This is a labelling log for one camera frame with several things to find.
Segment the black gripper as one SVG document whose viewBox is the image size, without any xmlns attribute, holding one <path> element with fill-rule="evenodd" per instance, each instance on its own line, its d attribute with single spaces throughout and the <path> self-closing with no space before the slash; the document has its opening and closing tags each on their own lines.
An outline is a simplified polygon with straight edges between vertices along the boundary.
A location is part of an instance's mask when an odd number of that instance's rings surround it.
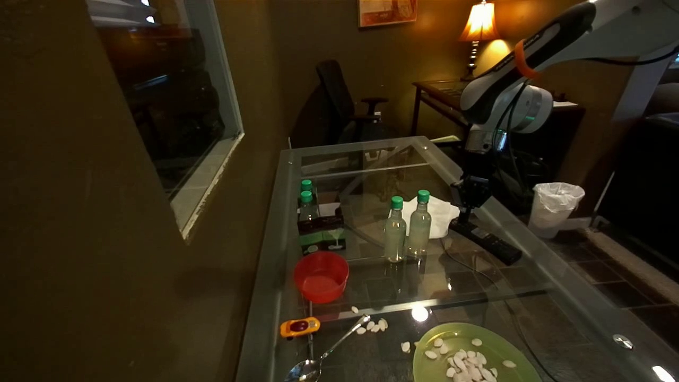
<svg viewBox="0 0 679 382">
<path fill-rule="evenodd" d="M 461 207 L 461 214 L 453 228 L 462 230 L 470 225 L 472 211 L 491 200 L 491 178 L 481 174 L 462 174 L 461 179 L 453 187 L 453 195 L 457 206 Z"/>
</svg>

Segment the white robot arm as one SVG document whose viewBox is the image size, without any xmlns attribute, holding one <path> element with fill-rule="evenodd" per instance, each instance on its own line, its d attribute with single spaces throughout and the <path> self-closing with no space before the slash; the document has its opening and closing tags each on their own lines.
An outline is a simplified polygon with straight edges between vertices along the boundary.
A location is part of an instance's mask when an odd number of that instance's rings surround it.
<svg viewBox="0 0 679 382">
<path fill-rule="evenodd" d="M 677 41 L 679 0 L 580 0 L 462 86 L 461 113 L 472 121 L 466 151 L 499 153 L 512 131 L 537 131 L 555 95 L 531 79 L 551 65 L 645 65 L 673 54 Z"/>
</svg>

